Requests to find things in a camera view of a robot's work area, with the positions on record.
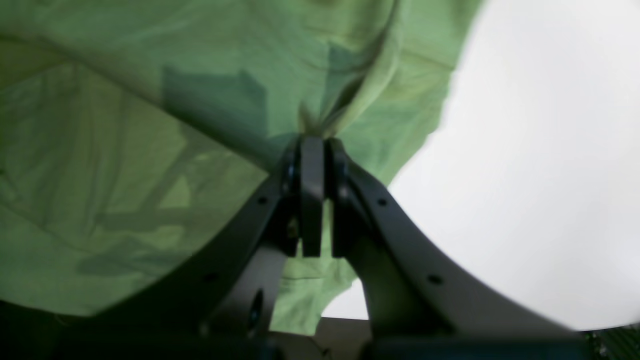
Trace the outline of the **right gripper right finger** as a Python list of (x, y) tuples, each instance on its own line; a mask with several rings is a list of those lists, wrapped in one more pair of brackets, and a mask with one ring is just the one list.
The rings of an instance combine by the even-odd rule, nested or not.
[(585, 340), (449, 258), (387, 188), (325, 143), (333, 250), (362, 282), (372, 339), (362, 360), (583, 360)]

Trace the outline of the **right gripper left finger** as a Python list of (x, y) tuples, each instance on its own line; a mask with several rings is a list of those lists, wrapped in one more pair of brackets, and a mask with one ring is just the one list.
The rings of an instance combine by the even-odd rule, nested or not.
[(283, 360), (269, 338), (288, 258), (322, 253), (325, 152), (303, 136), (214, 239), (62, 335), (52, 360)]

